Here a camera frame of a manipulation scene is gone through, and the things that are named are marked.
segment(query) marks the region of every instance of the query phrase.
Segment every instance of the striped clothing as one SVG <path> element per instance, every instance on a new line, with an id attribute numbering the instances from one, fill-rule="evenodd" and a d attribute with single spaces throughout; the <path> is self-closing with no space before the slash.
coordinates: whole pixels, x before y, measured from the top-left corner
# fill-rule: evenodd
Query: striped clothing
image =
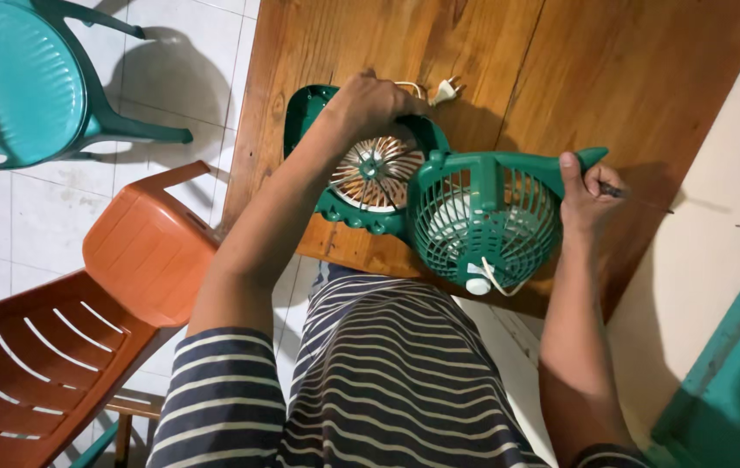
<path id="1" fill-rule="evenodd" d="M 607 445 L 576 466 L 639 460 Z M 228 327 L 179 344 L 148 466 L 195 465 L 547 466 L 474 323 L 432 286 L 376 275 L 312 298 L 287 404 L 267 335 Z"/>

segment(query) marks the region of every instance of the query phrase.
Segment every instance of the green fan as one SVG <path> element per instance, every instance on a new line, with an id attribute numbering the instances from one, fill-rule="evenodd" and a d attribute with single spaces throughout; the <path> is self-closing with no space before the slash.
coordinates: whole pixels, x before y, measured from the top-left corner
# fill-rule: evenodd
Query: green fan
<path id="1" fill-rule="evenodd" d="M 284 156 L 337 90 L 313 85 L 292 96 Z M 400 122 L 412 137 L 356 144 L 315 211 L 352 228 L 393 234 L 438 276 L 472 294 L 486 294 L 494 286 L 510 296 L 561 239 L 564 187 L 557 158 L 455 153 L 428 118 L 411 116 Z M 583 171 L 606 153 L 603 147 L 576 152 Z"/>

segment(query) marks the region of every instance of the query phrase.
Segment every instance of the wood grain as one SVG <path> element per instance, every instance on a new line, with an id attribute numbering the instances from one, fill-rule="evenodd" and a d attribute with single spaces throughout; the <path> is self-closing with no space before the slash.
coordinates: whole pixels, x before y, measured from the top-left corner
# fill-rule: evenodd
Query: wood grain
<path id="1" fill-rule="evenodd" d="M 467 89 L 436 115 L 451 147 L 555 156 L 609 146 L 635 191 L 670 204 L 740 69 L 733 0 L 263 0 L 223 224 L 228 230 L 282 161 L 286 102 L 302 86 L 339 85 L 375 68 L 428 88 L 453 75 Z M 625 209 L 603 241 L 612 310 L 661 217 Z M 353 268 L 422 277 L 402 242 L 314 215 L 298 253 Z M 507 300 L 542 316 L 554 264 Z"/>

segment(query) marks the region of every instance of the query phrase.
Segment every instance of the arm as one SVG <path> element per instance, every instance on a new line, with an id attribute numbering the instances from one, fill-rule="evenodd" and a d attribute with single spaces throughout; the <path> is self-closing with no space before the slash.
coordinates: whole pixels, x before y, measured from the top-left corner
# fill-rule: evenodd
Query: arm
<path id="1" fill-rule="evenodd" d="M 219 326 L 245 326 L 271 336 L 272 289 L 344 153 L 360 140 L 383 135 L 396 117 L 426 111 L 424 101 L 392 81 L 377 80 L 372 70 L 347 80 L 217 250 L 188 336 Z"/>
<path id="2" fill-rule="evenodd" d="M 599 181 L 622 187 L 608 166 L 583 177 L 572 153 L 561 155 L 564 243 L 541 339 L 541 406 L 558 463 L 571 466 L 586 447 L 635 447 L 615 389 L 598 303 L 596 242 L 620 199 L 600 195 Z"/>

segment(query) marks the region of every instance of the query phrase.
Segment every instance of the white knob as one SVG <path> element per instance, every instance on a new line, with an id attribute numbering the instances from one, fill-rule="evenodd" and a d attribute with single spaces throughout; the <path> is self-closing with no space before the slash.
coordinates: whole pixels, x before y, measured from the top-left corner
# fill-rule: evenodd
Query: white knob
<path id="1" fill-rule="evenodd" d="M 475 296 L 491 291 L 491 283 L 486 278 L 472 278 L 466 282 L 466 289 Z"/>

